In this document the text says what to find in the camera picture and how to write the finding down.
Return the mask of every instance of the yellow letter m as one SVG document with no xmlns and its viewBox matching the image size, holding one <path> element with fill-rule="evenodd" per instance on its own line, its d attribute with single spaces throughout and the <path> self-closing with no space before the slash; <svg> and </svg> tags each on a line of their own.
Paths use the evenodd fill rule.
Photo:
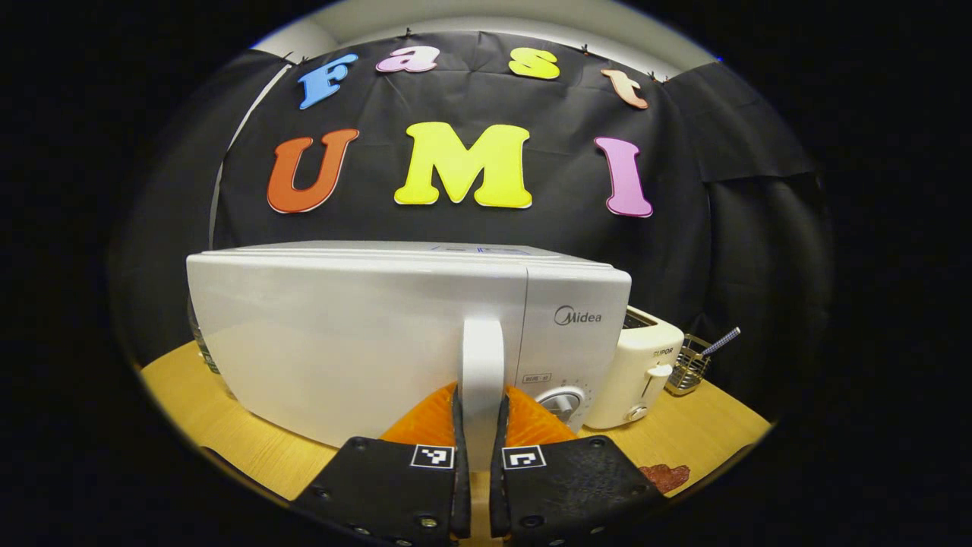
<svg viewBox="0 0 972 547">
<path fill-rule="evenodd" d="M 533 203 L 523 187 L 523 143 L 530 138 L 529 131 L 517 126 L 489 126 L 468 150 L 452 126 L 442 122 L 415 124 L 405 132 L 415 139 L 415 146 L 405 185 L 395 191 L 396 203 L 435 203 L 438 190 L 432 185 L 433 167 L 454 203 L 466 197 L 484 169 L 483 184 L 472 195 L 477 203 L 518 209 Z"/>
</svg>

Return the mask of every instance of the black cloth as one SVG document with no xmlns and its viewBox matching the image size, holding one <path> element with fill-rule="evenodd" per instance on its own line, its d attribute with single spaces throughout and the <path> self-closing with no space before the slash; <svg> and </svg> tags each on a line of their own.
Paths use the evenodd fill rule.
<svg viewBox="0 0 972 547">
<path fill-rule="evenodd" d="M 375 70 L 391 51 L 420 45 L 440 49 L 434 70 Z M 520 47 L 556 55 L 560 76 L 514 75 L 509 52 Z M 336 82 L 341 89 L 300 110 L 304 87 L 298 79 L 348 53 L 359 58 Z M 118 322 L 142 364 L 191 339 L 185 258 L 205 247 L 210 198 L 229 138 L 282 66 L 279 59 L 258 64 L 259 70 L 218 75 L 182 118 L 182 129 L 161 139 L 165 152 L 147 170 L 152 182 L 121 233 L 113 264 L 121 285 Z M 637 94 L 649 108 L 625 103 L 601 74 L 605 68 L 638 82 Z M 482 173 L 459 203 L 448 199 L 437 175 L 436 203 L 395 203 L 413 146 L 405 130 L 422 122 L 448 123 L 466 147 L 492 125 L 528 130 L 523 169 L 532 206 L 476 203 L 472 193 Z M 361 134 L 347 148 L 329 199 L 304 213 L 274 211 L 266 192 L 275 148 L 314 139 L 295 175 L 295 187 L 307 188 L 325 153 L 322 135 L 343 128 Z M 608 210 L 610 175 L 597 137 L 638 146 L 651 216 Z M 226 153 L 214 246 L 305 239 L 481 242 L 608 262 L 632 276 L 630 302 L 637 308 L 710 342 L 740 326 L 742 336 L 713 360 L 711 378 L 770 417 L 778 390 L 769 382 L 814 366 L 811 353 L 826 320 L 830 242 L 816 171 L 772 107 L 720 63 L 663 84 L 533 38 L 413 35 L 311 59 L 273 86 Z M 779 351 L 770 355 L 770 349 Z"/>
<path fill-rule="evenodd" d="M 156 138 L 134 174 L 141 194 L 108 254 L 114 328 L 139 365 L 192 339 L 186 257 L 208 244 L 213 182 L 250 105 L 286 61 L 248 51 L 214 74 Z"/>
</svg>

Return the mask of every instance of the utensil holder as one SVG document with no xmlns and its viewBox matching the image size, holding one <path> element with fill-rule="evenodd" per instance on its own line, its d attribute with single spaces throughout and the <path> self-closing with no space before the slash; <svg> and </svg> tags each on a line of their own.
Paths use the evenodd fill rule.
<svg viewBox="0 0 972 547">
<path fill-rule="evenodd" d="M 702 354 L 711 345 L 698 337 L 686 334 L 672 375 L 665 382 L 665 390 L 676 397 L 695 391 L 712 361 L 710 356 Z"/>
</svg>

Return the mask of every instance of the table surface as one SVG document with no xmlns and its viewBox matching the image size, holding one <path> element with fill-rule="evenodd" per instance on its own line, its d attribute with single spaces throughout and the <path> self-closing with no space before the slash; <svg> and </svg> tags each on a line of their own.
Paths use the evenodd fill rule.
<svg viewBox="0 0 972 547">
<path fill-rule="evenodd" d="M 219 453 L 240 471 L 286 499 L 296 498 L 337 449 L 301 437 L 250 414 L 209 371 L 195 341 L 142 369 L 142 378 L 174 425 L 194 443 Z M 703 381 L 692 393 L 659 395 L 642 419 L 578 436 L 606 435 L 637 466 L 687 465 L 688 481 L 673 496 L 711 473 L 740 448 L 758 441 L 770 424 L 715 385 Z M 500 545 L 489 538 L 489 473 L 473 473 L 472 535 L 464 547 Z"/>
</svg>

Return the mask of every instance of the midea logo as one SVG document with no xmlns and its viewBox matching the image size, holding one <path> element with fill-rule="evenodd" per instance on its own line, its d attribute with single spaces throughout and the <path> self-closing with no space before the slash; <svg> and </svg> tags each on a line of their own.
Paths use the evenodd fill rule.
<svg viewBox="0 0 972 547">
<path fill-rule="evenodd" d="M 600 315 L 594 315 L 585 311 L 578 313 L 570 306 L 561 306 L 553 312 L 553 322 L 558 325 L 570 325 L 571 323 L 597 323 L 601 321 Z"/>
</svg>

